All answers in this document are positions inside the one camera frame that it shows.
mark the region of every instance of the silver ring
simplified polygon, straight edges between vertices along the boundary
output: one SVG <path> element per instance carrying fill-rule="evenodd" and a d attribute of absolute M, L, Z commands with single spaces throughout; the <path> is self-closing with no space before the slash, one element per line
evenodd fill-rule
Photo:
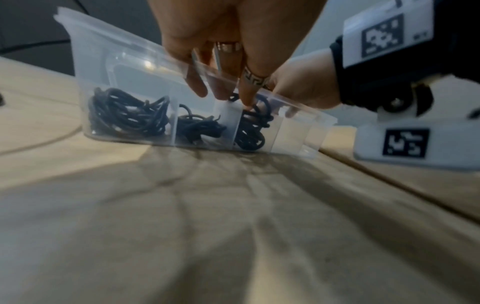
<path fill-rule="evenodd" d="M 215 42 L 216 49 L 224 53 L 235 53 L 242 49 L 241 42 Z"/>
<path fill-rule="evenodd" d="M 243 70 L 243 77 L 252 85 L 258 86 L 258 87 L 263 87 L 269 83 L 270 76 L 268 77 L 259 77 L 252 73 L 250 69 L 245 66 Z"/>

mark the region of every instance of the clear plastic container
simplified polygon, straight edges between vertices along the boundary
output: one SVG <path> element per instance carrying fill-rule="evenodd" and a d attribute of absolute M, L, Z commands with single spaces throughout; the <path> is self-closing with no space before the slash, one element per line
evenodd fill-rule
<path fill-rule="evenodd" d="M 191 67 L 161 46 L 69 9 L 60 8 L 55 19 L 71 37 L 82 126 L 91 138 L 305 156 L 336 123 L 264 89 L 250 111 L 236 93 L 219 100 L 209 89 L 200 98 L 185 83 Z M 207 87 L 236 86 L 237 79 L 216 69 L 195 68 Z M 299 112 L 288 118 L 289 107 Z"/>

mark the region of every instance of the black sleeve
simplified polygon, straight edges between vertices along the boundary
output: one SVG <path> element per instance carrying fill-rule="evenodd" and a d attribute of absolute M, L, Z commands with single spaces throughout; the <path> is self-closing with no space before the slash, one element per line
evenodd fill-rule
<path fill-rule="evenodd" d="M 433 40 L 347 69 L 340 36 L 330 49 L 342 102 L 376 111 L 410 92 L 412 83 L 433 75 L 453 74 L 480 83 L 479 12 L 476 0 L 435 0 Z"/>

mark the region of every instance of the hand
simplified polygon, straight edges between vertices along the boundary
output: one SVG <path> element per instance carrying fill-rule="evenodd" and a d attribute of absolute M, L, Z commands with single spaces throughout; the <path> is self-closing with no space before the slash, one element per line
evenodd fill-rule
<path fill-rule="evenodd" d="M 341 103 L 330 49 L 288 60 L 271 76 L 268 86 L 275 94 L 312 108 L 329 109 Z M 292 108 L 287 115 L 296 112 Z"/>
<path fill-rule="evenodd" d="M 162 33 L 162 44 L 175 58 L 191 64 L 192 51 L 207 65 L 215 42 L 241 42 L 243 50 L 219 52 L 222 73 L 233 85 L 207 78 L 218 99 L 227 99 L 247 65 L 258 77 L 271 75 L 295 51 L 327 0 L 149 0 Z M 195 68 L 186 82 L 201 97 L 208 90 Z M 251 105 L 260 88 L 240 77 L 239 95 Z"/>

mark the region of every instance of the white marker label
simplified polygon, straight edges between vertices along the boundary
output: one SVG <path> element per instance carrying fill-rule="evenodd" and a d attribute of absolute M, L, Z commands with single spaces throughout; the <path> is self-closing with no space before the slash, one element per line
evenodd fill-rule
<path fill-rule="evenodd" d="M 433 0 L 390 0 L 345 20 L 343 67 L 433 38 Z"/>

